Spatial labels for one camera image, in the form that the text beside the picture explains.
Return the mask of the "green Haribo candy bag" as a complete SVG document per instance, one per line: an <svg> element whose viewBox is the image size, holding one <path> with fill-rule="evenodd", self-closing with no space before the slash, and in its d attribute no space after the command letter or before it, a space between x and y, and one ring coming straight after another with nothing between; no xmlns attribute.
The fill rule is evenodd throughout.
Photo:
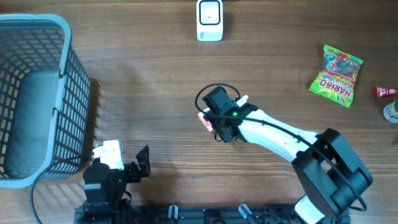
<svg viewBox="0 0 398 224"><path fill-rule="evenodd" d="M323 65L309 91L349 108L363 60L330 45L323 47Z"/></svg>

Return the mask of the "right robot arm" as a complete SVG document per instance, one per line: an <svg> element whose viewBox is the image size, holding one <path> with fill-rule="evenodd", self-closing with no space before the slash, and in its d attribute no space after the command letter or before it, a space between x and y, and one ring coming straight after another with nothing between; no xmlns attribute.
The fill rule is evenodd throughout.
<svg viewBox="0 0 398 224"><path fill-rule="evenodd" d="M240 139L290 162L305 192L295 204L266 206L265 221L349 223L350 210L367 210L361 195L373 183L372 175L338 131L295 128L248 103L246 95L230 98L227 87L211 84L212 91L202 98L206 109L198 114L202 123L216 141Z"/></svg>

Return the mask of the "orange Kleenex tissue pack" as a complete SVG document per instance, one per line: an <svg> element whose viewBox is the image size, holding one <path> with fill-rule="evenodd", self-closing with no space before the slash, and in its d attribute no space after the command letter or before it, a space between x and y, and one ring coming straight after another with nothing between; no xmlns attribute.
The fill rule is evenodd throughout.
<svg viewBox="0 0 398 224"><path fill-rule="evenodd" d="M209 133L214 133L214 129L212 127L212 124L205 119L205 114L202 112L198 113L198 118L201 121L201 123L204 125L204 127L208 130Z"/></svg>

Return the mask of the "red Nescafe coffee stick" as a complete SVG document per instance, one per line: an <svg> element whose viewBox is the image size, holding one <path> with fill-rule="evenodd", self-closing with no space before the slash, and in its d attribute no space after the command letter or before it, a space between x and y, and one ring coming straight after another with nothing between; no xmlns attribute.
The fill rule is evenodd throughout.
<svg viewBox="0 0 398 224"><path fill-rule="evenodd" d="M396 96L396 95L398 95L398 89L375 86L374 94L378 98L386 97L386 96Z"/></svg>

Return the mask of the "green lid jar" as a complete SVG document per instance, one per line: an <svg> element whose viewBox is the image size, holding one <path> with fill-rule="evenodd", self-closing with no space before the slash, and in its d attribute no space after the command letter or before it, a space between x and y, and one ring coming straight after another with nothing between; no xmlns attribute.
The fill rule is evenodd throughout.
<svg viewBox="0 0 398 224"><path fill-rule="evenodd" d="M397 100L389 103L386 105L383 109L383 115L385 119L390 122L397 124L398 123L398 117L397 117Z"/></svg>

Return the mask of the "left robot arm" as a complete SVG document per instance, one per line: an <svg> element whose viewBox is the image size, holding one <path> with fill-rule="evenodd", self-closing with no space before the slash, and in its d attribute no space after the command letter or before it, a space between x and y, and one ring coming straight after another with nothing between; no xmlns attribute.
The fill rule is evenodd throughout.
<svg viewBox="0 0 398 224"><path fill-rule="evenodd" d="M126 187L150 176L149 147L144 146L136 159L123 169L112 169L99 159L94 160L83 173L86 200L75 209L74 223L142 222L140 213L131 206L132 194Z"/></svg>

